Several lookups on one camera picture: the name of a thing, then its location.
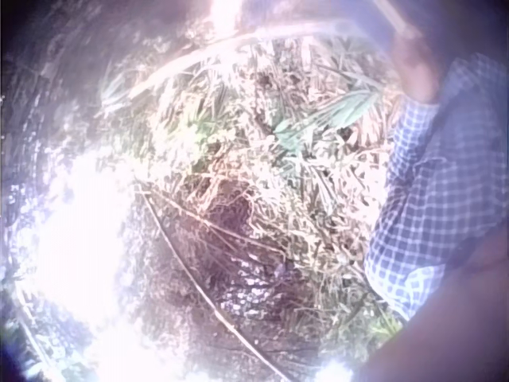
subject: blue checkered shirt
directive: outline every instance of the blue checkered shirt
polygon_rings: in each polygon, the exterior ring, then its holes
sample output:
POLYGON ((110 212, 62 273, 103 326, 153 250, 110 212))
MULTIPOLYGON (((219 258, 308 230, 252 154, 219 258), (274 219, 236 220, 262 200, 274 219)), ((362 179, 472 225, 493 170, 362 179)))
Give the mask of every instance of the blue checkered shirt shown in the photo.
POLYGON ((364 264, 405 319, 507 218, 507 89, 505 67, 475 55, 453 63, 439 106, 406 99, 364 264))

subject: shirt sleeve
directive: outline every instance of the shirt sleeve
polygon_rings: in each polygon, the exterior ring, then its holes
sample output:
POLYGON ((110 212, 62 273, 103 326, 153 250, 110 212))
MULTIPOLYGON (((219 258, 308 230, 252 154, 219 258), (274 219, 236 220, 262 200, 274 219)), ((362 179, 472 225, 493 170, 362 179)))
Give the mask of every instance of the shirt sleeve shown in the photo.
POLYGON ((387 201, 365 260, 373 289, 411 318, 451 258, 507 217, 507 152, 477 84, 440 114, 407 100, 395 132, 387 201))
POLYGON ((394 151, 387 173, 388 188, 412 182, 411 169, 425 150, 437 113, 438 105, 425 105, 405 96, 403 113, 394 133, 394 151))

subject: person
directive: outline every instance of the person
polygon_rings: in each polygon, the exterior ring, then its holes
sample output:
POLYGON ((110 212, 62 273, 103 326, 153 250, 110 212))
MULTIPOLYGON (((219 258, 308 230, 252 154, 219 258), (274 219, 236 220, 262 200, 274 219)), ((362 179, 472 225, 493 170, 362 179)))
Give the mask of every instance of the person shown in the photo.
MULTIPOLYGON (((442 2, 468 17, 450 33, 445 25, 458 22, 448 23, 436 1, 427 9, 420 0, 394 3, 414 15, 417 28, 412 38, 393 38, 405 100, 365 271, 408 324, 356 380, 503 380, 509 364, 507 66, 497 24, 503 19, 490 7, 494 1, 442 2), (465 40, 465 25, 489 28, 465 40)), ((367 14, 360 4, 350 9, 354 18, 367 14)), ((384 47, 385 31, 367 32, 384 47)))

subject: dry grass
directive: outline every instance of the dry grass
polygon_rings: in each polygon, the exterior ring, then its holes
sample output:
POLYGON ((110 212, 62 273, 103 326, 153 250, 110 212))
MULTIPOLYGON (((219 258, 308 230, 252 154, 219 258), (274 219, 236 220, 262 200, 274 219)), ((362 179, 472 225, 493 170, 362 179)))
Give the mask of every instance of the dry grass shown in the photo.
MULTIPOLYGON (((108 118, 130 129, 112 138, 113 155, 150 185, 216 305, 299 379, 330 357, 365 360, 397 329, 363 275, 398 110, 387 62, 358 39, 266 40, 208 57, 121 108, 124 81, 149 68, 103 88, 108 118)), ((142 226, 153 239, 153 225, 142 226)), ((145 267, 130 289, 132 318, 161 347, 168 328, 190 330, 189 357, 212 375, 232 365, 238 377, 259 375, 161 256, 126 259, 145 267)))

